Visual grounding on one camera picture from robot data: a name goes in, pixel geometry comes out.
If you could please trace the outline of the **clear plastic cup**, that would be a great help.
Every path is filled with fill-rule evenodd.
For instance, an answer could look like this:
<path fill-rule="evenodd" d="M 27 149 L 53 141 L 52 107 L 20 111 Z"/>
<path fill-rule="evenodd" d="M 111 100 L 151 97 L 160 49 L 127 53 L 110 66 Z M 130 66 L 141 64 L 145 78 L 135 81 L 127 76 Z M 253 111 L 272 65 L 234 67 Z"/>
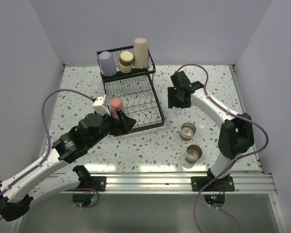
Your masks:
<path fill-rule="evenodd" d="M 173 108 L 173 114 L 176 116 L 179 116 L 182 114 L 182 109 L 181 108 Z"/>

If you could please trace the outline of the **coral pink plastic cup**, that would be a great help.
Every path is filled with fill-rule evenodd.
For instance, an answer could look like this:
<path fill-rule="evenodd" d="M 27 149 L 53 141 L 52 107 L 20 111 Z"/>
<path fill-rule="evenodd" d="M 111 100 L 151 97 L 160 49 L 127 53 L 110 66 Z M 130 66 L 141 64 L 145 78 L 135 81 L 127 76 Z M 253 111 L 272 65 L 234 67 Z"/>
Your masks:
<path fill-rule="evenodd" d="M 113 118 L 119 119 L 117 109 L 120 109 L 123 113 L 125 112 L 122 100 L 120 98 L 113 98 L 110 102 L 110 111 Z"/>

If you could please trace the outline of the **beige plastic cup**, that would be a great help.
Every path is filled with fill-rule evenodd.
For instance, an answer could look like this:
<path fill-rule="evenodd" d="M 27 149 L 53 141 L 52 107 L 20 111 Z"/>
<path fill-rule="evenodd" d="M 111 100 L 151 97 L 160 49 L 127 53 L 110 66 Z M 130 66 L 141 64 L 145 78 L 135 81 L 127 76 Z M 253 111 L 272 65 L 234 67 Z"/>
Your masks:
<path fill-rule="evenodd" d="M 138 69 L 147 68 L 149 58 L 148 58 L 148 44 L 145 38 L 134 39 L 133 54 L 134 54 L 133 66 Z"/>

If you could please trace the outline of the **lilac plastic cup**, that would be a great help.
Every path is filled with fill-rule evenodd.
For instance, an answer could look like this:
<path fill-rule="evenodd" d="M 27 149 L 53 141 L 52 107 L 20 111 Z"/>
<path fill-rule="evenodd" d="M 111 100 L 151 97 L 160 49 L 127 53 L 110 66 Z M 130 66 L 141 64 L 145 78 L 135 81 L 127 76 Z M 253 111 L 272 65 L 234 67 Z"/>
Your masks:
<path fill-rule="evenodd" d="M 110 77 L 117 73 L 117 68 L 112 54 L 108 51 L 103 51 L 99 55 L 99 62 L 103 75 Z"/>

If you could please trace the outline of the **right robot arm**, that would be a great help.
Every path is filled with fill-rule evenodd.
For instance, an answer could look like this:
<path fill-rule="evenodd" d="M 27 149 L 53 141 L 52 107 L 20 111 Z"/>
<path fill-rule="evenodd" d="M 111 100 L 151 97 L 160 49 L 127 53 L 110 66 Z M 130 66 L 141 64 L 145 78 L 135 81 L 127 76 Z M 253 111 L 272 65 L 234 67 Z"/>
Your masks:
<path fill-rule="evenodd" d="M 238 156 L 246 153 L 254 144 L 254 134 L 249 114 L 238 114 L 228 109 L 204 89 L 199 82 L 191 82 L 184 71 L 171 77 L 173 86 L 167 88 L 169 108 L 189 108 L 192 105 L 203 111 L 220 127 L 218 149 L 220 151 L 206 184 L 210 190 L 223 186 L 230 174 L 231 164 Z"/>

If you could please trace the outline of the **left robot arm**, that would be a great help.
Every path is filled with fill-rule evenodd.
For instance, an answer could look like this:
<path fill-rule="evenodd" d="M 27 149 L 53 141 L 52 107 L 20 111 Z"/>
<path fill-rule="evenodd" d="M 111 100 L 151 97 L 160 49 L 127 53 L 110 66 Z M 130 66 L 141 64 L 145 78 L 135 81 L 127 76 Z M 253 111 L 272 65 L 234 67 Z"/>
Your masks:
<path fill-rule="evenodd" d="M 86 155 L 93 146 L 109 135 L 131 132 L 136 120 L 117 109 L 118 118 L 90 113 L 69 132 L 60 136 L 39 159 L 17 175 L 0 181 L 0 215 L 13 221 L 25 215 L 39 199 L 71 189 L 87 190 L 91 177 L 85 166 L 75 166 L 69 173 L 54 179 L 55 171 Z"/>

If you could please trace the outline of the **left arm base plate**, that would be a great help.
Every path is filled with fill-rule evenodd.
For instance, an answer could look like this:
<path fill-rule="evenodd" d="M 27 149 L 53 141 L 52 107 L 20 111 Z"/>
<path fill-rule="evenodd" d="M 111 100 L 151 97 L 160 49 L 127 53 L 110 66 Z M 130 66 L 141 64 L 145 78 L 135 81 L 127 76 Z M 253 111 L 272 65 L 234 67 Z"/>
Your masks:
<path fill-rule="evenodd" d="M 98 192 L 104 192 L 106 189 L 107 178 L 105 176 L 91 176 L 87 178 L 82 184 L 81 188 L 91 188 Z"/>

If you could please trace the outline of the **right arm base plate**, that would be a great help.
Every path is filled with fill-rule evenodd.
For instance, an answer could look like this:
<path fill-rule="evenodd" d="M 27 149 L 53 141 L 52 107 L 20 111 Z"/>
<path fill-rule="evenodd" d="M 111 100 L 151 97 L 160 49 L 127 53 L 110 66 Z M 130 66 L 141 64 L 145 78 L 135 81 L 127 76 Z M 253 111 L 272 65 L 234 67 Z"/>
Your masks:
<path fill-rule="evenodd" d="M 191 186 L 193 192 L 233 192 L 235 191 L 234 181 L 231 176 L 227 176 L 222 179 L 217 179 L 213 182 L 212 177 L 209 176 L 192 176 Z"/>

